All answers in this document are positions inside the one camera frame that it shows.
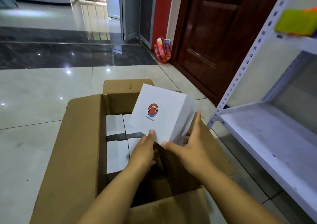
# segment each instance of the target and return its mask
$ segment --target plastic bag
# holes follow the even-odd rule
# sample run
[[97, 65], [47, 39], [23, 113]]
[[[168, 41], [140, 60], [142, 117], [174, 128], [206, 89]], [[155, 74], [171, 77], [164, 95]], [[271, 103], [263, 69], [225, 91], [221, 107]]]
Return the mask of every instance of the plastic bag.
[[165, 39], [162, 36], [158, 38], [154, 44], [154, 54], [159, 62], [166, 64], [172, 57], [170, 39]]

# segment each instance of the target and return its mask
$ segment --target person's left hand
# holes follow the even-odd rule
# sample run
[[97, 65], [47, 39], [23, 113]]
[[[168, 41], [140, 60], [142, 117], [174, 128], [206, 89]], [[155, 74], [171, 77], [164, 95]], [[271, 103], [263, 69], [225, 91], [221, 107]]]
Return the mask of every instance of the person's left hand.
[[155, 141], [154, 130], [150, 130], [148, 136], [143, 137], [135, 146], [127, 167], [137, 170], [141, 175], [145, 175], [153, 162]]

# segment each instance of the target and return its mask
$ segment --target person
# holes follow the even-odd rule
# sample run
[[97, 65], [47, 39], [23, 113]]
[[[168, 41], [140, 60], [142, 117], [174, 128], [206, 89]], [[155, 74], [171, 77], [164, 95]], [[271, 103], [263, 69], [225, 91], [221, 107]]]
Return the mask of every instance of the person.
[[[185, 169], [206, 188], [228, 224], [281, 224], [263, 205], [221, 172], [210, 160], [200, 141], [200, 113], [197, 113], [188, 144], [162, 142]], [[124, 223], [140, 182], [153, 161], [154, 130], [136, 145], [126, 168], [101, 192], [78, 224]]]

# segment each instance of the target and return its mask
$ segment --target logo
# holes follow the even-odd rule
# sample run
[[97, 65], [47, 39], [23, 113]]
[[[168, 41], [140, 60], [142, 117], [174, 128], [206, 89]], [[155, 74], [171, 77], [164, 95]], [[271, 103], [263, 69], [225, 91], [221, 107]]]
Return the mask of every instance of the logo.
[[147, 110], [147, 113], [150, 117], [156, 116], [157, 112], [159, 111], [159, 108], [156, 104], [151, 104]]

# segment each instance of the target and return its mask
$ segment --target small white box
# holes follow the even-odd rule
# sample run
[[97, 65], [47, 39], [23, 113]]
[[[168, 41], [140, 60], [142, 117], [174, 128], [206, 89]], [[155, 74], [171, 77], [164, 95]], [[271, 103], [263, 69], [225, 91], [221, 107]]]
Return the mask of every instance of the small white box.
[[143, 84], [130, 117], [130, 124], [148, 135], [155, 130], [155, 141], [183, 144], [197, 105], [186, 94]]
[[130, 138], [130, 139], [128, 139], [130, 158], [131, 158], [132, 152], [133, 152], [135, 146], [137, 145], [137, 143], [139, 142], [139, 140], [140, 140], [140, 138]]
[[107, 141], [125, 140], [125, 129], [122, 115], [106, 116]]
[[129, 162], [128, 141], [109, 141], [107, 142], [107, 177], [113, 180]]
[[130, 121], [131, 114], [123, 115], [123, 122], [124, 122], [124, 128], [125, 128], [125, 138], [128, 140], [130, 138], [141, 138], [143, 136], [143, 133], [140, 132], [137, 128], [133, 127], [129, 121]]

